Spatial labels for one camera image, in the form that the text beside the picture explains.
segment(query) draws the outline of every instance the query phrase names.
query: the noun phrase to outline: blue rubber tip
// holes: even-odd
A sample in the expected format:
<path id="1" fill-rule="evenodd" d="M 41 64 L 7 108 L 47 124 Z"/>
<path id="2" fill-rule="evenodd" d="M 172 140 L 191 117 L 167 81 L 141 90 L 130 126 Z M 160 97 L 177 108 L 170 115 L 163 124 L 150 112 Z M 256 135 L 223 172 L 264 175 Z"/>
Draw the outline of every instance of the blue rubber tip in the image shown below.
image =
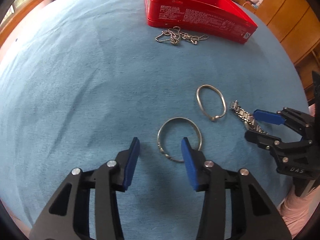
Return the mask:
<path id="1" fill-rule="evenodd" d="M 126 167 L 124 168 L 124 190 L 127 190 L 128 187 L 131 185 L 134 170 L 136 168 L 137 160 L 140 153 L 140 141 L 137 137 L 133 138 L 129 151 L 129 159 Z"/>
<path id="2" fill-rule="evenodd" d="M 188 138 L 185 137 L 181 141 L 181 152 L 183 156 L 184 163 L 186 165 L 187 175 L 189 178 L 190 185 L 197 191 L 199 189 L 199 183 L 197 179 L 197 169 L 191 157 L 191 146 L 189 144 Z"/>
<path id="3" fill-rule="evenodd" d="M 267 112 L 267 111 L 262 111 L 260 109 L 257 109 L 256 111 L 254 111 L 253 116 L 257 121 L 262 121 L 262 122 L 267 122 L 267 123 L 272 123 L 277 125 L 284 124 L 285 122 L 285 119 L 281 115 Z"/>

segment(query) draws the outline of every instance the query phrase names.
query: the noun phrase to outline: red tin box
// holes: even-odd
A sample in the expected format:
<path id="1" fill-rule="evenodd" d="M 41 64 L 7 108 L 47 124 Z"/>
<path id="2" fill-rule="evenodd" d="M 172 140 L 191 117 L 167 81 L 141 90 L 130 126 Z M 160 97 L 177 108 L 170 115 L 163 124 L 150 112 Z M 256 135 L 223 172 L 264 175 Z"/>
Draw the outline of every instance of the red tin box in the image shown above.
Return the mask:
<path id="1" fill-rule="evenodd" d="M 213 34 L 241 44 L 257 25 L 231 0 L 146 0 L 148 25 Z"/>

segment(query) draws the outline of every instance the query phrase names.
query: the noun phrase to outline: silver chain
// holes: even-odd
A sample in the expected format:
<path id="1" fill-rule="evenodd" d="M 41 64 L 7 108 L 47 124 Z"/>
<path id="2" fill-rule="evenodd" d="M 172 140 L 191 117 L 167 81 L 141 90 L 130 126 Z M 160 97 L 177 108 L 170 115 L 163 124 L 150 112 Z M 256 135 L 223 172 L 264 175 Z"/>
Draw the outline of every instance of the silver chain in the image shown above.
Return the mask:
<path id="1" fill-rule="evenodd" d="M 170 38 L 165 40 L 159 40 L 162 36 L 170 36 Z M 196 36 L 196 35 L 190 35 L 188 33 L 182 32 L 181 28 L 179 26 L 175 26 L 173 28 L 170 28 L 168 30 L 162 31 L 159 36 L 155 37 L 155 40 L 157 42 L 165 42 L 170 41 L 172 45 L 178 45 L 180 42 L 180 39 L 183 39 L 187 42 L 190 42 L 194 45 L 198 44 L 198 41 L 204 41 L 207 38 L 209 38 L 208 35 L 202 35 L 202 36 Z"/>
<path id="2" fill-rule="evenodd" d="M 230 109 L 244 122 L 244 125 L 246 126 L 246 128 L 248 130 L 252 129 L 252 130 L 255 130 L 259 133 L 267 134 L 258 125 L 258 123 L 254 119 L 253 115 L 241 108 L 241 106 L 238 104 L 237 100 L 231 103 Z"/>

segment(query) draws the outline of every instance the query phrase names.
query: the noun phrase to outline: black symbol on white label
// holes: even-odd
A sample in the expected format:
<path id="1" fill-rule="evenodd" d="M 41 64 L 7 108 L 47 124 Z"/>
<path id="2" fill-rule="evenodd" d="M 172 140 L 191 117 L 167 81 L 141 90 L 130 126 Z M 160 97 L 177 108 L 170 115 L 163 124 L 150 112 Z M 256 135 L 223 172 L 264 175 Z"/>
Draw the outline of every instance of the black symbol on white label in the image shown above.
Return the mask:
<path id="1" fill-rule="evenodd" d="M 247 38 L 250 37 L 250 35 L 251 35 L 250 33 L 246 33 L 246 34 L 243 36 L 243 38 L 244 38 L 244 39 L 247 39 Z"/>
<path id="2" fill-rule="evenodd" d="M 292 167 L 290 169 L 290 171 L 294 171 L 294 172 L 297 172 L 297 173 L 304 173 L 304 170 L 303 169 L 298 169 L 298 168 L 295 168 L 295 167 Z"/>

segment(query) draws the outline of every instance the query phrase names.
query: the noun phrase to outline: round silver bangle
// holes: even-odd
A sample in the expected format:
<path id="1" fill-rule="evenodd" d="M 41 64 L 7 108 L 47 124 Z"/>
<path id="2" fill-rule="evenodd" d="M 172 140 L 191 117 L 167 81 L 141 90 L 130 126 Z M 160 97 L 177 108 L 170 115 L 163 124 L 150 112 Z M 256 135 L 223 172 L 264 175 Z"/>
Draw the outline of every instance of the round silver bangle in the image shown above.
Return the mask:
<path id="1" fill-rule="evenodd" d="M 174 161 L 174 162 L 177 162 L 177 163 L 183 163 L 184 160 L 174 159 L 174 158 L 172 158 L 169 154 L 167 154 L 167 153 L 164 151 L 164 149 L 162 148 L 161 142 L 160 142 L 160 135 L 161 135 L 161 132 L 162 132 L 162 130 L 163 130 L 163 127 L 165 127 L 165 125 L 166 125 L 167 123 L 169 123 L 170 121 L 176 120 L 176 119 L 182 119 L 182 120 L 185 120 L 185 121 L 189 122 L 189 123 L 192 125 L 192 127 L 195 129 L 195 131 L 196 131 L 196 133 L 197 133 L 197 136 L 198 136 L 198 151 L 201 150 L 201 146 L 202 146 L 202 135 L 201 135 L 201 132 L 200 132 L 199 127 L 198 127 L 194 122 L 192 122 L 190 119 L 185 118 L 185 117 L 174 117 L 174 118 L 171 118 L 171 119 L 169 119 L 168 121 L 166 121 L 166 122 L 160 127 L 160 129 L 159 129 L 159 131 L 158 131 L 158 135 L 157 135 L 157 144 L 158 144 L 158 148 L 159 148 L 160 152 L 161 152 L 167 159 L 169 159 L 169 160 L 171 160 L 171 161 Z"/>
<path id="2" fill-rule="evenodd" d="M 201 100 L 200 100 L 200 96 L 199 96 L 199 92 L 200 92 L 200 90 L 202 88 L 210 88 L 211 90 L 217 92 L 217 94 L 220 96 L 220 98 L 222 100 L 222 104 L 223 104 L 223 113 L 222 113 L 222 115 L 216 115 L 215 117 L 213 117 L 213 116 L 207 114 L 207 112 L 204 110 L 204 108 L 202 106 L 202 103 L 201 103 Z M 211 85 L 202 85 L 202 86 L 198 87 L 196 95 L 197 95 L 198 105 L 200 106 L 200 109 L 201 109 L 202 113 L 206 117 L 208 117 L 211 121 L 215 121 L 216 119 L 219 119 L 219 118 L 223 117 L 226 114 L 227 106 L 226 106 L 226 102 L 224 100 L 224 97 L 223 97 L 222 93 L 218 89 L 216 89 L 215 87 L 213 87 Z"/>

